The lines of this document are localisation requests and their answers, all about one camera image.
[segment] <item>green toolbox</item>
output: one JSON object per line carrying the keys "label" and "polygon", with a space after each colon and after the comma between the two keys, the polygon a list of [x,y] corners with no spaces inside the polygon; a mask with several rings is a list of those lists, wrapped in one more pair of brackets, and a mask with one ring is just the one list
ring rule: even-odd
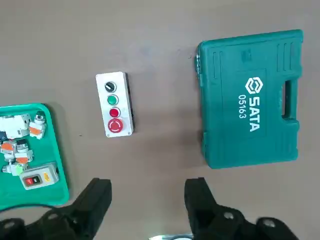
{"label": "green toolbox", "polygon": [[199,44],[202,153],[213,169],[295,160],[303,32]]}

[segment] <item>table surface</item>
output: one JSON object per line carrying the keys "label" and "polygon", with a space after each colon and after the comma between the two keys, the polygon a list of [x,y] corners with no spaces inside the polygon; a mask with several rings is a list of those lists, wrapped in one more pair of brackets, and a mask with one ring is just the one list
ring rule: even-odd
{"label": "table surface", "polygon": [[[250,220],[273,216],[300,239],[319,236],[317,0],[4,0],[1,105],[48,104],[57,119],[72,199],[94,177],[113,200],[96,240],[190,231],[187,178]],[[297,161],[212,170],[201,155],[198,43],[303,29]],[[127,72],[136,132],[105,137],[95,75]]]}

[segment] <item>red push button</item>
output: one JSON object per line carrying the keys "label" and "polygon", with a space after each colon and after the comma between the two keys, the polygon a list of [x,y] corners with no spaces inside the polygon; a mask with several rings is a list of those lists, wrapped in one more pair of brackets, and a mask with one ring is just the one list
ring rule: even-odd
{"label": "red push button", "polygon": [[109,114],[113,118],[117,118],[120,116],[120,110],[117,107],[113,107],[110,109]]}
{"label": "red push button", "polygon": [[108,122],[108,128],[110,132],[116,134],[120,133],[122,128],[124,127],[122,121],[118,118],[113,118]]}

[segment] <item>control box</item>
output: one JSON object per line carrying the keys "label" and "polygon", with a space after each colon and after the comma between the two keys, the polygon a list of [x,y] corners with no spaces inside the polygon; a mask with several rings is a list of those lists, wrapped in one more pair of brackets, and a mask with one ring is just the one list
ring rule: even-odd
{"label": "control box", "polygon": [[134,131],[129,84],[125,72],[95,76],[105,135],[108,138],[130,136]]}
{"label": "control box", "polygon": [[38,189],[53,185],[59,181],[59,175],[54,163],[29,168],[19,175],[25,190]]}

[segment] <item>sata logo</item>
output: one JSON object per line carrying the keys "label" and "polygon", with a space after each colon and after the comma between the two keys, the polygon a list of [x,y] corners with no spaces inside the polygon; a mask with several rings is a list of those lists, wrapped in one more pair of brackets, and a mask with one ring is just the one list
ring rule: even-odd
{"label": "sata logo", "polygon": [[[250,77],[246,82],[245,88],[249,94],[260,93],[264,84],[262,83],[260,77]],[[256,131],[260,128],[260,97],[254,96],[249,98],[249,122],[250,122],[250,132]]]}
{"label": "sata logo", "polygon": [[260,77],[250,77],[246,82],[245,88],[249,94],[258,94],[260,93],[264,84],[262,83]]}

